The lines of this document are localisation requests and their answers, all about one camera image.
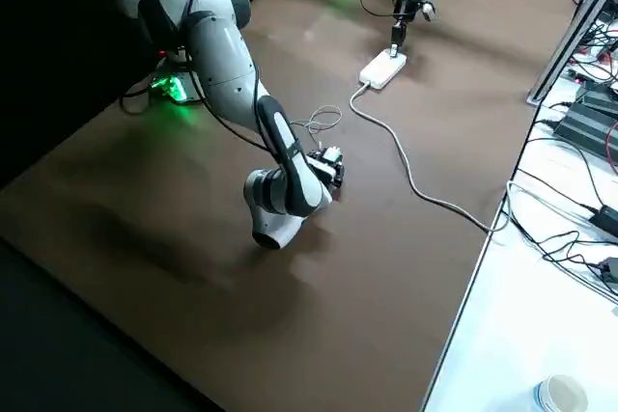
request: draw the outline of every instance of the white power brick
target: white power brick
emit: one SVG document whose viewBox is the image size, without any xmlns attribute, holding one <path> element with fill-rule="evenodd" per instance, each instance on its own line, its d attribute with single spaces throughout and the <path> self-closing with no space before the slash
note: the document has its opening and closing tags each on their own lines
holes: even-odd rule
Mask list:
<svg viewBox="0 0 618 412">
<path fill-rule="evenodd" d="M 403 53 L 391 57 L 389 50 L 382 50 L 380 55 L 360 72 L 358 80 L 374 89 L 381 89 L 404 67 L 406 59 Z"/>
</svg>

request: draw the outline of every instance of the brown table surface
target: brown table surface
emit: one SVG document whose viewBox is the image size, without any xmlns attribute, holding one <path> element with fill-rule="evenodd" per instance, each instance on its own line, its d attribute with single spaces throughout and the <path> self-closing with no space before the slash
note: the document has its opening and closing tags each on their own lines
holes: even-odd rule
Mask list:
<svg viewBox="0 0 618 412">
<path fill-rule="evenodd" d="M 357 104 L 397 130 L 422 188 L 491 221 L 573 5 L 435 4 L 404 70 Z M 348 109 L 389 18 L 358 0 L 253 7 L 244 34 L 289 117 L 344 110 L 319 136 L 345 154 L 339 203 L 261 251 L 241 190 L 266 155 L 201 108 L 112 105 L 0 194 L 0 234 L 229 410 L 414 410 L 484 236 L 415 198 L 388 135 Z"/>
</svg>

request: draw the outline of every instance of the red wire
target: red wire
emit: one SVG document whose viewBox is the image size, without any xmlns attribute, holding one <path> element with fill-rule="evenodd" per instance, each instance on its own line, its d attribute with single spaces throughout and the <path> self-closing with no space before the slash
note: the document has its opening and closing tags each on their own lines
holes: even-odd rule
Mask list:
<svg viewBox="0 0 618 412">
<path fill-rule="evenodd" d="M 611 159 L 611 151 L 609 150 L 609 139 L 611 138 L 611 133 L 614 131 L 616 127 L 618 127 L 618 121 L 614 123 L 614 125 L 610 127 L 609 131 L 607 132 L 607 137 L 605 138 L 605 152 L 607 153 L 607 162 L 609 163 L 609 166 L 611 166 L 611 169 L 613 170 L 613 172 L 616 173 L 616 176 L 618 176 L 618 169 L 616 169 L 614 160 Z"/>
</svg>

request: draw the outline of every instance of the paper cup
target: paper cup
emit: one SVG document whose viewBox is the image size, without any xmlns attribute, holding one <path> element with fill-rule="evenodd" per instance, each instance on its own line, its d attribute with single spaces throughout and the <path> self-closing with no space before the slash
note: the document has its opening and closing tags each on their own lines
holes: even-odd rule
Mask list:
<svg viewBox="0 0 618 412">
<path fill-rule="evenodd" d="M 552 375 L 539 383 L 534 399 L 545 412 L 585 412 L 588 408 L 586 392 L 567 375 Z"/>
</svg>

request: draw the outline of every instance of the white desk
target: white desk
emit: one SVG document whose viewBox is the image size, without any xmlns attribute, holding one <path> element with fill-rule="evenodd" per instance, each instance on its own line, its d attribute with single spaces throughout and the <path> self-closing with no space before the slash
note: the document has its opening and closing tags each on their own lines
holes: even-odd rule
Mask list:
<svg viewBox="0 0 618 412">
<path fill-rule="evenodd" d="M 573 101 L 576 88 L 560 80 L 539 118 L 552 115 L 554 110 L 546 107 L 553 102 Z M 537 124 L 530 138 L 549 135 Z M 531 143 L 520 167 L 579 202 L 599 206 L 581 157 L 565 147 Z M 618 207 L 618 178 L 606 163 L 591 155 L 587 159 L 604 202 Z M 514 181 L 567 213 L 552 211 L 513 186 L 514 212 L 536 240 L 573 229 L 582 232 L 582 239 L 610 238 L 586 223 L 576 224 L 570 213 L 588 217 L 590 212 L 537 180 L 516 172 Z M 547 249 L 568 241 L 558 238 Z M 576 250 L 591 262 L 618 257 L 618 246 Z M 585 266 L 570 264 L 570 268 L 594 281 Z M 590 412 L 618 411 L 618 306 L 543 261 L 512 224 L 486 242 L 460 316 L 436 371 L 426 412 L 537 410 L 532 388 L 552 373 L 571 375 L 582 384 Z M 607 343 L 605 351 L 602 343 Z"/>
</svg>

